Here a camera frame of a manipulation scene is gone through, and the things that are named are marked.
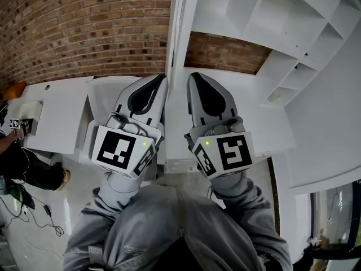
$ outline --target white shelving unit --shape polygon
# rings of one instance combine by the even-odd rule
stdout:
[[[358,0],[197,0],[191,30],[273,49],[253,91],[260,104],[284,107],[328,64],[360,16]]]

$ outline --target white floor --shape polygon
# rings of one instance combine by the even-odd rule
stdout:
[[[53,228],[48,226],[42,229],[38,228],[30,213],[28,213],[30,223],[15,219],[6,230],[6,237],[12,254],[21,271],[61,270],[61,258],[69,236],[78,222],[79,213],[84,205],[91,200],[91,190],[99,186],[100,180],[104,176],[102,169],[87,167],[68,158],[63,158],[63,165],[71,172],[71,180],[64,190],[44,191],[29,185],[25,185],[25,188],[32,196],[50,206],[54,224],[61,226],[65,234],[57,237]],[[192,189],[204,196],[207,195],[209,182],[199,173],[167,176],[177,185]],[[273,206],[267,161],[262,161],[250,169],[248,177],[262,189],[263,195]],[[2,198],[13,213],[19,213],[20,206],[14,203],[11,196],[2,196]],[[38,224],[41,226],[50,224],[50,218],[46,215],[42,204],[36,200],[35,202],[36,210],[33,213]],[[0,212],[7,225],[12,216],[6,211],[3,203],[0,202],[0,204]]]

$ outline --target orange object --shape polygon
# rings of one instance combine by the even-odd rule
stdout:
[[[26,85],[27,84],[24,81],[11,85],[8,90],[6,90],[3,100],[10,100],[21,97],[21,94],[23,93]]]

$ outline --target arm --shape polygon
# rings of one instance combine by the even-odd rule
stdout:
[[[211,183],[216,197],[224,201],[228,214],[247,232],[257,253],[263,258],[271,256],[283,271],[292,270],[288,244],[274,227],[271,204],[246,172],[218,177]]]
[[[93,190],[94,200],[81,211],[80,221],[68,241],[64,271],[87,270],[90,265],[88,247],[103,246],[114,221],[138,192],[139,185],[140,181],[119,174],[103,178],[100,189]]]
[[[7,150],[12,143],[16,142],[15,132],[9,133],[6,137],[0,139],[0,155]]]

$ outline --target brick wall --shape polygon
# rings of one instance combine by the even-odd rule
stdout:
[[[165,69],[171,0],[0,0],[0,89]]]
[[[255,75],[272,49],[225,36],[191,32],[184,66]]]

